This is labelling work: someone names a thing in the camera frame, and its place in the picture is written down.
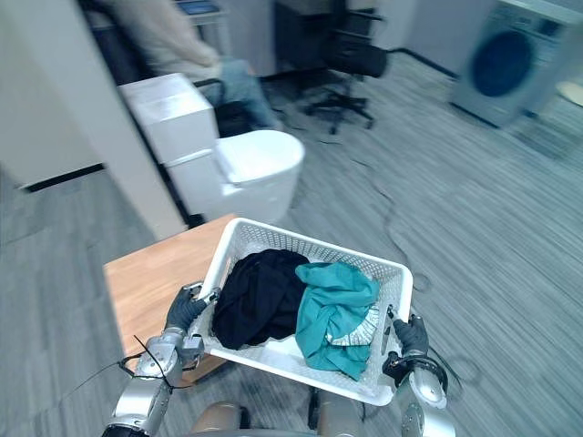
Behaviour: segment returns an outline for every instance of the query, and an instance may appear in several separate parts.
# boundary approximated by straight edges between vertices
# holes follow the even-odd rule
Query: teal shirt
[[[355,330],[378,299],[378,282],[341,262],[304,264],[295,273],[307,285],[295,333],[306,363],[322,371],[342,371],[358,381],[370,345],[333,346],[326,334],[338,339]]]

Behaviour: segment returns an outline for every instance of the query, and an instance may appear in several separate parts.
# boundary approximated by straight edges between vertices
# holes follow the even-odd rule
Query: person
[[[223,103],[241,102],[255,129],[281,130],[249,63],[220,57],[203,42],[188,16],[173,0],[109,0],[120,23],[141,48],[158,75],[183,73],[192,82],[217,78],[224,83]],[[213,106],[219,103],[217,86],[200,90]]]

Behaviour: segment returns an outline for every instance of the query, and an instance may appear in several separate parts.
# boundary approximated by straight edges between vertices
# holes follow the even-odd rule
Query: metal robot arm
[[[427,357],[429,340],[423,319],[412,315],[409,323],[396,320],[394,330],[403,344],[403,357],[389,352],[383,372],[398,387],[395,399],[403,415],[403,437],[455,437],[445,409],[447,374]]]
[[[182,366],[204,353],[202,338],[186,335],[190,323],[217,298],[213,293],[206,299],[193,300],[191,292],[200,285],[183,287],[174,299],[165,330],[148,340],[147,351],[139,357],[103,437],[151,437],[158,431],[172,388],[179,384]]]

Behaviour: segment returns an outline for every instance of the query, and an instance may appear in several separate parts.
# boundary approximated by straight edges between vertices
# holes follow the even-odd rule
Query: washing machine
[[[501,0],[454,85],[451,103],[502,127],[537,114],[583,61],[583,14],[543,0]]]

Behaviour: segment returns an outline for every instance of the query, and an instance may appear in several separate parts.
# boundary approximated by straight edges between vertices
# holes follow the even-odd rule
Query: toilet lid
[[[215,156],[230,183],[244,184],[294,168],[302,163],[303,155],[297,138],[275,130],[256,130],[221,138]]]

